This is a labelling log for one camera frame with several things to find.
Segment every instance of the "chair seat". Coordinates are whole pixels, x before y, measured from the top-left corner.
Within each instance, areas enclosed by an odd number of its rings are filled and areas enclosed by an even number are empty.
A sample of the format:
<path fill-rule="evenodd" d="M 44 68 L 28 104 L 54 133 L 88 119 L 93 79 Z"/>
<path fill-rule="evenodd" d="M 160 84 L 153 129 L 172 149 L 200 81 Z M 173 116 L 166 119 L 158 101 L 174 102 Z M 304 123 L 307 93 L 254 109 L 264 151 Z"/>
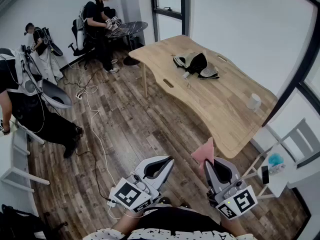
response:
<path fill-rule="evenodd" d="M 285 189 L 289 181 L 289 177 L 293 172 L 293 170 L 296 169 L 296 167 L 294 165 L 295 162 L 293 161 L 291 156 L 288 154 L 288 152 L 284 149 L 283 146 L 278 144 L 278 145 L 275 145 L 267 153 L 267 157 L 265 158 L 261 166 L 257 169 L 257 175 L 259 176 L 260 179 L 262 179 L 261 167 L 268 166 L 269 169 L 272 167 L 272 165 L 269 164 L 269 157 L 274 153 L 278 153 L 280 156 L 282 156 L 285 164 L 285 168 L 283 171 L 274 175 L 269 175 L 269 183 L 267 184 L 267 187 L 270 189 L 272 194 L 274 194 L 274 196 L 278 198 L 283 192 L 283 190 Z"/>

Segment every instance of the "patterned sleeve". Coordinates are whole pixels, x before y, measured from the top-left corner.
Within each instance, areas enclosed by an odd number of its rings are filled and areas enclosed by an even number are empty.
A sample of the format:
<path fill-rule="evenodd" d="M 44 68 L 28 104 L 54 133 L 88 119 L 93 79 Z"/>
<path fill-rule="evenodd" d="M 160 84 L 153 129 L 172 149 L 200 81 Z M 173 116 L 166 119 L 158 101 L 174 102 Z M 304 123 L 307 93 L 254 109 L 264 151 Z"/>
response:
<path fill-rule="evenodd" d="M 125 235 L 121 232 L 111 229 L 98 229 L 95 233 L 87 235 L 83 240 L 120 240 L 124 238 Z"/>
<path fill-rule="evenodd" d="M 257 240 L 253 234 L 244 234 L 236 237 L 237 240 Z"/>

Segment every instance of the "floor plank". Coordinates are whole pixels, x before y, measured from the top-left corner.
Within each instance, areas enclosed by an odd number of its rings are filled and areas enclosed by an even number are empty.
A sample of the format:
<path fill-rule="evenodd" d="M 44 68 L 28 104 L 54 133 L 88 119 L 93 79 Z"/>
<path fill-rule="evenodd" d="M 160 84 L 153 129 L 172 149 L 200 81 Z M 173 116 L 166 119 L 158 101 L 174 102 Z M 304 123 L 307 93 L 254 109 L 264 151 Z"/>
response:
<path fill-rule="evenodd" d="M 198 212 L 218 223 L 220 221 L 218 211 L 211 208 L 207 201 L 206 179 L 190 156 L 210 137 L 208 129 L 191 109 L 157 86 L 150 70 L 146 72 L 148 97 L 144 98 L 140 68 L 137 65 L 123 65 L 125 55 L 125 52 L 117 52 L 121 69 L 116 74 L 99 70 L 100 62 L 92 60 L 88 70 L 65 70 L 67 80 L 58 83 L 73 102 L 73 108 L 58 109 L 58 112 L 84 129 L 77 153 L 90 150 L 94 157 L 85 153 L 64 159 L 64 147 L 61 145 L 47 142 L 43 146 L 36 142 L 30 145 L 30 172 L 50 180 L 49 186 L 32 183 L 36 206 L 39 212 L 52 214 L 50 221 L 53 226 L 68 222 L 68 226 L 60 232 L 62 239 L 78 240 L 115 223 L 108 215 L 109 207 L 102 197 L 108 197 L 114 185 L 106 169 L 106 161 L 114 181 L 118 182 L 145 158 L 173 156 L 174 169 L 161 188 L 163 194 L 175 206 L 188 202 Z M 83 62 L 74 67 L 83 68 Z M 90 111 L 86 95 L 82 96 L 82 100 L 75 97 L 79 90 L 76 84 L 64 84 L 78 83 L 84 74 L 80 84 L 85 85 L 94 72 L 89 86 L 99 88 L 88 95 L 88 101 L 92 109 L 99 110 L 92 120 L 92 128 L 101 139 L 106 157 L 91 128 L 91 118 L 96 112 Z M 243 174 L 258 154 L 249 143 L 230 161 Z M 221 156 L 218 150 L 215 155 Z M 250 179 L 248 183 L 256 192 L 262 189 L 257 179 Z M 122 210 L 120 207 L 113 208 L 111 213 L 120 216 Z M 257 239 L 292 239 L 306 217 L 294 193 L 285 189 L 280 198 L 259 201 L 256 207 L 241 217 L 241 223 Z"/>

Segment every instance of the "light wood table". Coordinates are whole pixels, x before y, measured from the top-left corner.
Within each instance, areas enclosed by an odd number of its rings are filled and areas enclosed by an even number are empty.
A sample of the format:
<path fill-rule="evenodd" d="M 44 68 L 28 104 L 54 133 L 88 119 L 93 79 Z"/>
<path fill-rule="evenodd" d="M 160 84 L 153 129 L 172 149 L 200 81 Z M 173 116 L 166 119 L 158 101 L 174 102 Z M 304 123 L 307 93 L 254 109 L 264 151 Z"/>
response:
<path fill-rule="evenodd" d="M 187 88 L 187 82 L 182 78 L 185 70 L 176 67 L 173 56 L 188 50 L 205 52 L 208 62 L 218 68 L 220 78 L 200 80 L 195 73 L 188 77 L 191 86 Z M 188 105 L 203 120 L 215 145 L 227 158 L 234 158 L 244 148 L 277 103 L 272 92 L 252 80 L 229 59 L 185 35 L 141 47 L 129 55 L 144 63 L 144 96 L 147 97 L 147 66 L 158 85 Z M 261 98 L 262 104 L 257 112 L 246 106 L 251 94 Z"/>

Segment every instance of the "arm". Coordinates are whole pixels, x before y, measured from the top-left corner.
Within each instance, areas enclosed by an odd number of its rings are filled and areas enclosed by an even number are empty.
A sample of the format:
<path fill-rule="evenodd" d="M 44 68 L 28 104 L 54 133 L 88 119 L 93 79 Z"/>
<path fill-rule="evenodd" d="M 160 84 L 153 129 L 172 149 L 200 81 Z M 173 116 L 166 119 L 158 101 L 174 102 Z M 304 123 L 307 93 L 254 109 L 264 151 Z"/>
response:
<path fill-rule="evenodd" d="M 105 15 L 105 12 L 104 12 L 104 11 L 101 12 L 101 18 L 102 18 L 104 21 L 106 21 L 106 20 L 109 19 L 109 17 L 108 17 L 107 15 Z"/>
<path fill-rule="evenodd" d="M 92 26 L 92 27 L 101 27 L 101 28 L 105 28 L 107 26 L 107 23 L 101 23 L 101 22 L 97 22 L 97 21 L 94 21 L 94 18 L 88 18 L 87 19 L 87 23 L 89 26 Z"/>
<path fill-rule="evenodd" d="M 125 212 L 127 215 L 123 215 L 120 220 L 116 224 L 113 225 L 112 229 L 121 232 L 124 235 L 131 233 L 133 230 L 136 229 L 138 222 L 140 221 L 140 217 L 142 216 L 142 212 L 139 213 L 132 213 L 129 210 Z"/>
<path fill-rule="evenodd" d="M 225 216 L 220 214 L 221 226 L 228 230 L 235 237 L 243 236 L 247 234 L 244 228 L 241 226 L 238 218 L 228 220 Z"/>
<path fill-rule="evenodd" d="M 32 50 L 35 51 L 42 43 L 43 43 L 43 40 L 39 37 L 39 38 L 37 39 L 37 44 L 36 44 L 36 46 L 33 47 Z"/>
<path fill-rule="evenodd" d="M 2 108 L 3 131 L 10 130 L 10 118 L 12 115 L 12 104 L 7 91 L 0 93 L 0 106 Z"/>

